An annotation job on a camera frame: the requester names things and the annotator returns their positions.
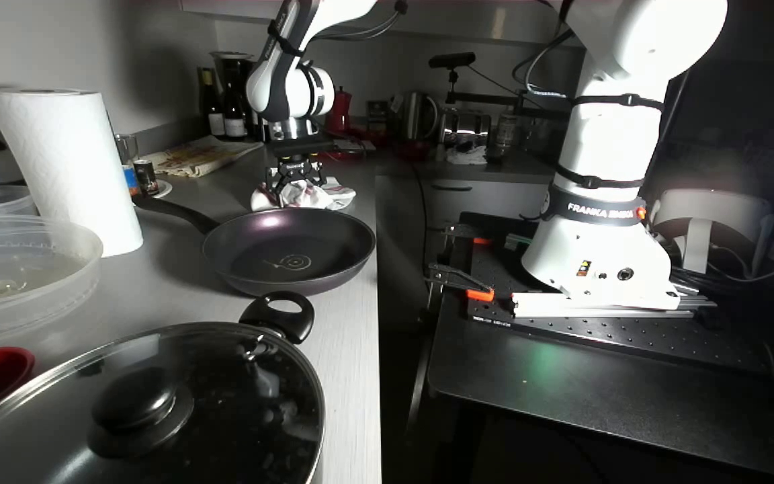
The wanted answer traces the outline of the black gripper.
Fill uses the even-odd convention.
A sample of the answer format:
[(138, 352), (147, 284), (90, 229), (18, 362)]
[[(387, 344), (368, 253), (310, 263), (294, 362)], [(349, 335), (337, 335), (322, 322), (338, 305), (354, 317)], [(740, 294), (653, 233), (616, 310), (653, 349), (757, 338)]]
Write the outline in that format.
[(310, 180), (314, 186), (322, 186), (326, 174), (322, 174), (322, 161), (317, 159), (317, 154), (326, 149), (327, 149), (326, 138), (271, 139), (266, 145), (271, 157), (266, 188), (280, 192), (294, 180)]

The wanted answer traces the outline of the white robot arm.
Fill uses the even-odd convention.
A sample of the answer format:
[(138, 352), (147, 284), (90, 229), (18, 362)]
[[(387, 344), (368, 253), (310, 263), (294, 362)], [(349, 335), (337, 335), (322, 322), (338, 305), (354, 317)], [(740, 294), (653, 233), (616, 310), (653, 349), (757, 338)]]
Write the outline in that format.
[[(366, 17), (376, 0), (283, 0), (247, 79), (247, 103), (280, 142), (310, 138), (334, 108), (334, 80), (303, 59), (322, 30)], [(728, 0), (545, 0), (587, 59), (549, 206), (522, 255), (542, 288), (520, 294), (520, 317), (676, 311), (666, 249), (641, 223), (666, 87), (721, 38)]]

